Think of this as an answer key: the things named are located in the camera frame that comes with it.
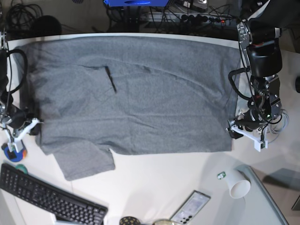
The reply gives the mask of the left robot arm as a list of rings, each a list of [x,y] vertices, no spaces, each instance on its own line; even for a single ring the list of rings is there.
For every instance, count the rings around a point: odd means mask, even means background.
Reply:
[[[282,30],[300,15],[298,0],[243,0],[236,18],[243,67],[228,74],[235,93],[247,101],[248,110],[228,121],[232,139],[248,137],[254,148],[268,147],[267,132],[285,116],[280,80]]]

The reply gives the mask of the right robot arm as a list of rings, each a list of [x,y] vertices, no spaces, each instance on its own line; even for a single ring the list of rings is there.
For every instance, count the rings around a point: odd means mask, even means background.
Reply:
[[[14,89],[12,89],[11,55],[19,54],[23,59],[23,75]],[[0,128],[7,135],[9,152],[20,153],[24,150],[23,138],[26,134],[37,135],[35,127],[42,123],[28,108],[20,109],[13,104],[13,94],[25,84],[28,72],[28,60],[24,51],[9,50],[7,33],[0,31]]]

